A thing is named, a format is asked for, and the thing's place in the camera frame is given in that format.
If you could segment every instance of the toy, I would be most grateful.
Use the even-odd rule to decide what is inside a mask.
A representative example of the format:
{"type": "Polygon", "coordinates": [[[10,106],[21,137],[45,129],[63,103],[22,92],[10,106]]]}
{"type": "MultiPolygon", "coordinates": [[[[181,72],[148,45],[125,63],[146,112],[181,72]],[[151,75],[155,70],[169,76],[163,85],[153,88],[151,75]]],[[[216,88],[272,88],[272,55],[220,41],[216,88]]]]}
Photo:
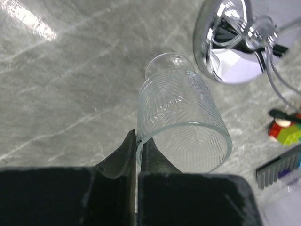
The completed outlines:
{"type": "MultiPolygon", "coordinates": [[[[301,119],[301,114],[294,114],[301,119]]],[[[301,124],[276,118],[269,129],[269,136],[284,146],[290,146],[301,141],[301,124]]]]}

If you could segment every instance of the marble countertop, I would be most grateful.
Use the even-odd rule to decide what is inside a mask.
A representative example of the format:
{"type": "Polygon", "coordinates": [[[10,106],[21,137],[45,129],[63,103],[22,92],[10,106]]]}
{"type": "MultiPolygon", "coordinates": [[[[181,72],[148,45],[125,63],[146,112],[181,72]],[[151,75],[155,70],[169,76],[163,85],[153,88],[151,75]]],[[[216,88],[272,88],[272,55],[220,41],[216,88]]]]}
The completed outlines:
{"type": "MultiPolygon", "coordinates": [[[[0,1],[0,166],[95,165],[108,156],[136,128],[148,62],[170,51],[194,62],[202,2],[0,1]]],[[[279,66],[299,88],[300,50],[279,66]]],[[[288,149],[268,138],[267,112],[285,106],[267,76],[239,86],[205,80],[233,141],[216,173],[243,176],[259,196],[255,168],[288,149]]]]}

